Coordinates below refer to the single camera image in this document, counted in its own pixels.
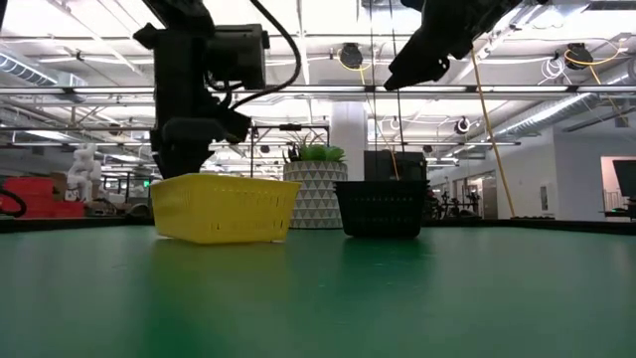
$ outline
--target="white statue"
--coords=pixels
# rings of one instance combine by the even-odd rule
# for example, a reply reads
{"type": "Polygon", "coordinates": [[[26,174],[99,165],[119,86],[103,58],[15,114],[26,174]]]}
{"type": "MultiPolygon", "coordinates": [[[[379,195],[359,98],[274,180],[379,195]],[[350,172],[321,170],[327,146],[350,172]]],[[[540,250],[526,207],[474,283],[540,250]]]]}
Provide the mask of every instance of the white statue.
{"type": "Polygon", "coordinates": [[[96,151],[95,144],[82,144],[73,153],[75,161],[67,174],[67,201],[92,201],[92,185],[99,185],[101,179],[101,164],[94,160],[96,151]]]}

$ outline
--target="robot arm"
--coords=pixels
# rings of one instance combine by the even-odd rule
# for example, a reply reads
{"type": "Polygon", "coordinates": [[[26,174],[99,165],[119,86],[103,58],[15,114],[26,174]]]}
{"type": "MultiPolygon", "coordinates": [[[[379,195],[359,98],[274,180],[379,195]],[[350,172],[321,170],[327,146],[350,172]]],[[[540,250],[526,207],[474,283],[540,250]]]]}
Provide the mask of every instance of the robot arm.
{"type": "MultiPolygon", "coordinates": [[[[448,56],[463,59],[473,41],[524,0],[400,0],[421,12],[421,26],[389,65],[387,90],[438,81],[448,69],[448,56]]],[[[545,4],[549,0],[527,0],[545,4]]]]}
{"type": "Polygon", "coordinates": [[[267,33],[260,25],[215,26],[202,0],[143,0],[166,26],[135,33],[154,52],[156,123],[153,157],[165,179],[199,172],[213,140],[244,141],[251,119],[230,108],[229,82],[265,87],[267,33]],[[225,84],[226,98],[210,93],[225,84]]]}

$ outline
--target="green plant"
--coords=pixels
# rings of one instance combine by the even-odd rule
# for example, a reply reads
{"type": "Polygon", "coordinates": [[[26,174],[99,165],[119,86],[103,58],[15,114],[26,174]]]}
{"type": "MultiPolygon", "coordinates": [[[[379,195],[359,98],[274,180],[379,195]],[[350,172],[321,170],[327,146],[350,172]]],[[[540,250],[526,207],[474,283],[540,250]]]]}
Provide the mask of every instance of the green plant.
{"type": "Polygon", "coordinates": [[[291,134],[291,148],[287,150],[287,158],[285,162],[295,161],[328,161],[342,163],[345,161],[345,151],[337,146],[328,146],[325,144],[314,144],[320,138],[317,135],[311,140],[309,133],[300,136],[297,133],[291,134]]]}

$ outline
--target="plastic basket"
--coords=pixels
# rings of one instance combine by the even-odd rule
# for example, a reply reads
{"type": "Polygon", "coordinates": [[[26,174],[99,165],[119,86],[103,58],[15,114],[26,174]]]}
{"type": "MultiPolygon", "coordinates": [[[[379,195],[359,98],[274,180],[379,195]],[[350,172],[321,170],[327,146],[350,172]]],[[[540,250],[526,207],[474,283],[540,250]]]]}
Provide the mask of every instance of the plastic basket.
{"type": "Polygon", "coordinates": [[[187,174],[153,184],[160,235],[197,244],[282,241],[300,183],[187,174]]]}
{"type": "Polygon", "coordinates": [[[335,187],[345,234],[375,238],[419,235],[426,183],[336,182],[335,187]]]}

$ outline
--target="pillar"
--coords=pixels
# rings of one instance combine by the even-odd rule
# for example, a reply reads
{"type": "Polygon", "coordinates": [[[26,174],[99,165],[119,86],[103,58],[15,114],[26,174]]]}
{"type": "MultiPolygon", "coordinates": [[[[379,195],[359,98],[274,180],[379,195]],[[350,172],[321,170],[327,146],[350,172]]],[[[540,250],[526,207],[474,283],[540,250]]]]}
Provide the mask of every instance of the pillar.
{"type": "Polygon", "coordinates": [[[365,180],[367,112],[362,102],[334,102],[331,115],[331,145],[345,151],[350,181],[365,180]]]}

